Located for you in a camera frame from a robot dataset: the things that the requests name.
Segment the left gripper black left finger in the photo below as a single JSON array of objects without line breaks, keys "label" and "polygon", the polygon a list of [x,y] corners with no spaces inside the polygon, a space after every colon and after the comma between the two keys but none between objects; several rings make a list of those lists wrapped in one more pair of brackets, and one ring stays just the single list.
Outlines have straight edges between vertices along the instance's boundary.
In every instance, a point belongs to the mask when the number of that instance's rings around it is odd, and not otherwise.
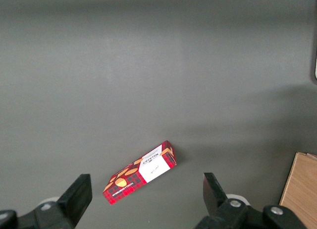
[{"label": "left gripper black left finger", "polygon": [[57,199],[40,204],[18,216],[15,210],[1,210],[2,229],[73,229],[92,201],[91,176],[81,174]]}]

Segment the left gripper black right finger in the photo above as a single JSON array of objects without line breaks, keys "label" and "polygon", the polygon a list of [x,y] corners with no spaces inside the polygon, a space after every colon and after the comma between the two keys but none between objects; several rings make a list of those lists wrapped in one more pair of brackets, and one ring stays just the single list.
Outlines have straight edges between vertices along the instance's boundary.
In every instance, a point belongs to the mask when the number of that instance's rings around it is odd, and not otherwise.
[{"label": "left gripper black right finger", "polygon": [[296,214],[283,206],[267,205],[257,211],[238,197],[229,198],[215,175],[204,173],[203,198],[209,215],[197,229],[305,229]]}]

